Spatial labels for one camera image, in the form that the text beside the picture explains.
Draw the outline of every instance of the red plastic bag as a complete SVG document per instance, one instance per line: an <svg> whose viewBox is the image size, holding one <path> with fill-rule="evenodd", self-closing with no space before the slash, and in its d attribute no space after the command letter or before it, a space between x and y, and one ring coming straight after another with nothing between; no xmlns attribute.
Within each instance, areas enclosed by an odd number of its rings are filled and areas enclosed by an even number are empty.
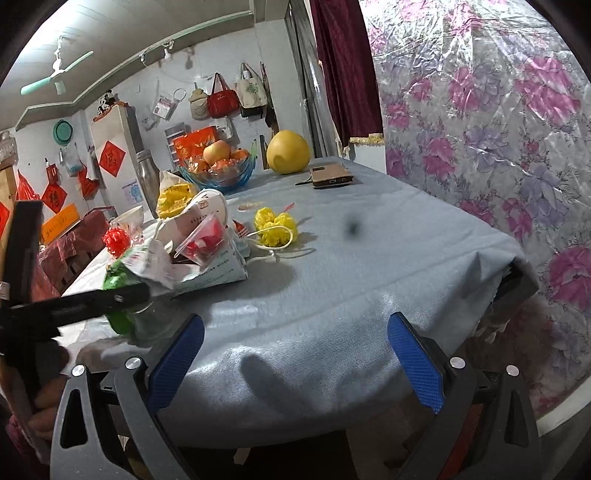
<svg viewBox="0 0 591 480"><path fill-rule="evenodd" d="M217 128L206 127L173 140L181 164L190 165L190 160L203 157L203 149L217 141Z"/></svg>
<svg viewBox="0 0 591 480"><path fill-rule="evenodd" d="M222 85L222 91L215 93L216 81L218 78ZM216 76L213 78L212 94L207 99L207 110L209 110L209 115L211 115L212 118L223 118L239 108L240 102L238 101L238 94L234 90L230 90L222 76L219 73L216 73Z"/></svg>
<svg viewBox="0 0 591 480"><path fill-rule="evenodd" d="M78 172L78 181L80 182L80 192L82 193L82 196L85 200L88 200L99 189L100 182L98 180L87 179L86 172L88 172L87 167L84 167Z"/></svg>
<svg viewBox="0 0 591 480"><path fill-rule="evenodd" d="M18 187L17 187L17 200L40 200L41 197L31 187L27 179L21 174L20 170L18 173Z"/></svg>

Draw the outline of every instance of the ceiling fan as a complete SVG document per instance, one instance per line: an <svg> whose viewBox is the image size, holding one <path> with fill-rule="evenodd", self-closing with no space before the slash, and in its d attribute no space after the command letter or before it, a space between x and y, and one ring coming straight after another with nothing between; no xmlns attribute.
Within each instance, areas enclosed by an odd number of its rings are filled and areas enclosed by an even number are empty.
<svg viewBox="0 0 591 480"><path fill-rule="evenodd" d="M65 70L62 70L61 69L61 42L63 41L63 38L64 37L62 35L60 35L60 37L57 39L57 50L53 53L56 56L56 60L55 60L55 62L53 62L53 73L49 77L44 78L43 80L38 80L34 83L31 83L30 85L26 85L23 88L21 88L21 95L28 95L29 93L36 92L41 87L44 87L45 85L49 85L51 83L51 81L54 82L54 85L56 86L56 90L57 90L58 95L62 95L66 92L66 86L64 85L64 82L61 79L62 74L69 72L72 68L74 68L76 65L78 65L82 60L86 60L88 57L90 57L94 53L94 51L90 51L88 53L85 53L78 60L75 60L72 63L70 63L70 65L68 65Z"/></svg>

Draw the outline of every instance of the red paper decoration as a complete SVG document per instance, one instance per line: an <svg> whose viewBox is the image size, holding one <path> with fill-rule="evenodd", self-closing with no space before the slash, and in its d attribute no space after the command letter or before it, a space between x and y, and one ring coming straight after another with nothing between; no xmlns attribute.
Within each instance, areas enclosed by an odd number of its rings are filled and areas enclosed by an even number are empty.
<svg viewBox="0 0 591 480"><path fill-rule="evenodd" d="M48 185L41 200L43 200L43 203L45 203L53 213L60 213L67 196L67 192L59 185Z"/></svg>
<svg viewBox="0 0 591 480"><path fill-rule="evenodd" d="M107 141L103 149L103 153L100 155L99 165L104 168L114 177L119 173L121 164L125 157L125 152L121 150L117 145Z"/></svg>
<svg viewBox="0 0 591 480"><path fill-rule="evenodd" d="M21 173L18 172L18 188L17 188L17 200L39 200L39 194L35 193L35 190L31 187L27 179Z"/></svg>
<svg viewBox="0 0 591 480"><path fill-rule="evenodd" d="M8 219L10 218L10 210L6 208L2 202L0 202L0 236L4 233Z"/></svg>

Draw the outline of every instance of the table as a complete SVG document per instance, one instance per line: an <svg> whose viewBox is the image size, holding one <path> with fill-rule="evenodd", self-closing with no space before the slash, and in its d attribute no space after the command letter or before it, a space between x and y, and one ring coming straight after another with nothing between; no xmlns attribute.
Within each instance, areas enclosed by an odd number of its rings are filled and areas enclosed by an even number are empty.
<svg viewBox="0 0 591 480"><path fill-rule="evenodd" d="M392 177L344 163L353 185L314 190L294 185L306 174L257 171L229 196L240 222L252 222L255 212L238 212L243 202L276 212L294 202L301 234L278 258L251 257L247 280L179 299L206 325L201 351L159 414L179 445L286 442L381 413L410 391L386 338L391 313L402 311L452 353L474 332L508 265L529 275L513 238ZM68 293L100 287L105 259L99 254ZM112 332L104 320L63 330L63 344L87 346L80 357L91 368L145 351L105 340ZM92 353L88 342L98 346Z"/></svg>

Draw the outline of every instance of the ceiling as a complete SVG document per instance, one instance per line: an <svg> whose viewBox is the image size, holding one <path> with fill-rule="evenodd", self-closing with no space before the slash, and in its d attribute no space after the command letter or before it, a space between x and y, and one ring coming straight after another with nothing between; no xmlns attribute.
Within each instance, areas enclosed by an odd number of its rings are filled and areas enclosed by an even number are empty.
<svg viewBox="0 0 591 480"><path fill-rule="evenodd" d="M177 51L251 27L255 21L282 19L287 4L288 0L68 0L33 35L0 87L0 129L14 127L30 106L76 102L70 106L84 108L83 97L88 96L90 104L120 82L123 72L116 73L123 65L127 65L126 76L142 68L138 53L164 38L189 29L181 38L175 37L173 51ZM90 50L94 54L63 75L65 94L58 95L56 88L48 85L21 96L23 86L52 74L60 34L64 37L62 68ZM155 60L147 55L145 61ZM39 118L29 115L27 123L43 119L52 108L55 110L55 105L29 109Z"/></svg>

